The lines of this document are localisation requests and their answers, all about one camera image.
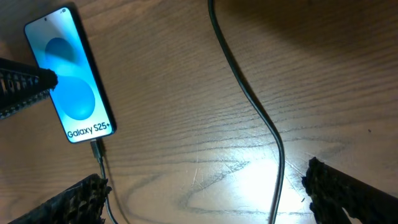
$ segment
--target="lit screen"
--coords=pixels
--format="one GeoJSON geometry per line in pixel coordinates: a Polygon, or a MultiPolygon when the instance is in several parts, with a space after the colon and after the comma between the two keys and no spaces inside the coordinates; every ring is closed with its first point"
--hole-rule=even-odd
{"type": "Polygon", "coordinates": [[[39,67],[58,75],[58,85],[50,94],[68,140],[113,133],[69,9],[27,24],[25,33],[39,67]]]}

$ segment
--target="tabletop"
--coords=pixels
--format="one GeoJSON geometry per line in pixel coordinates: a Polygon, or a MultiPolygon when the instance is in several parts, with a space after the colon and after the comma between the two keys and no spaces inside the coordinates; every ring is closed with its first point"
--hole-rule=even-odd
{"type": "MultiPolygon", "coordinates": [[[[33,65],[24,24],[64,2],[3,0],[0,57],[33,65]]],[[[284,140],[277,223],[315,223],[301,184],[314,156],[398,197],[398,2],[215,2],[284,140]]],[[[231,73],[206,0],[76,5],[118,124],[104,139],[118,222],[265,223],[277,147],[231,73]]],[[[1,223],[100,172],[88,142],[67,141],[51,100],[0,127],[1,223]]]]}

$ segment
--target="wooden table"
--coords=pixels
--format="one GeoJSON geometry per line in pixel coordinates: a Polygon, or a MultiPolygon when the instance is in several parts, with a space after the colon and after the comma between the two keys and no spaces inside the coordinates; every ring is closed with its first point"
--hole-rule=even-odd
{"type": "MultiPolygon", "coordinates": [[[[23,26],[61,4],[2,0],[0,57],[34,64],[23,26]]],[[[226,63],[206,1],[77,6],[118,123],[104,141],[119,223],[122,213],[134,224],[265,223],[277,148],[226,63]]],[[[314,222],[300,182],[313,156],[398,197],[397,11],[396,1],[216,0],[285,142],[277,223],[314,222]]],[[[50,100],[0,127],[1,223],[100,171],[88,142],[68,143],[50,100]]]]}

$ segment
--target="blue circle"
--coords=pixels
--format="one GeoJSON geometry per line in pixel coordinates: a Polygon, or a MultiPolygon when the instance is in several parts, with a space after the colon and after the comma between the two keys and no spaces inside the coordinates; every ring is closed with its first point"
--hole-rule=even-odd
{"type": "Polygon", "coordinates": [[[57,63],[57,59],[68,60],[77,63],[77,58],[73,47],[63,38],[53,38],[45,46],[45,59],[48,63],[57,63]]]}
{"type": "Polygon", "coordinates": [[[72,119],[84,120],[94,112],[93,90],[80,78],[59,76],[54,96],[65,114],[72,119]]]}

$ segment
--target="brown wooden surface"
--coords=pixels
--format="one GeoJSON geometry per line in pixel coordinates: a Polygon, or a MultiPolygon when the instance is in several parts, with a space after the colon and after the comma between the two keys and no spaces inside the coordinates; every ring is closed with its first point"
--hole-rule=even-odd
{"type": "MultiPolygon", "coordinates": [[[[61,3],[2,0],[0,57],[34,64],[23,26],[61,3]]],[[[285,141],[277,222],[314,222],[300,183],[313,156],[398,197],[398,2],[216,3],[285,141]]],[[[266,222],[277,148],[224,59],[206,1],[77,6],[118,123],[105,144],[119,222],[115,196],[130,223],[266,222]]],[[[100,171],[89,143],[67,141],[50,100],[0,121],[0,146],[1,223],[100,171]]]]}

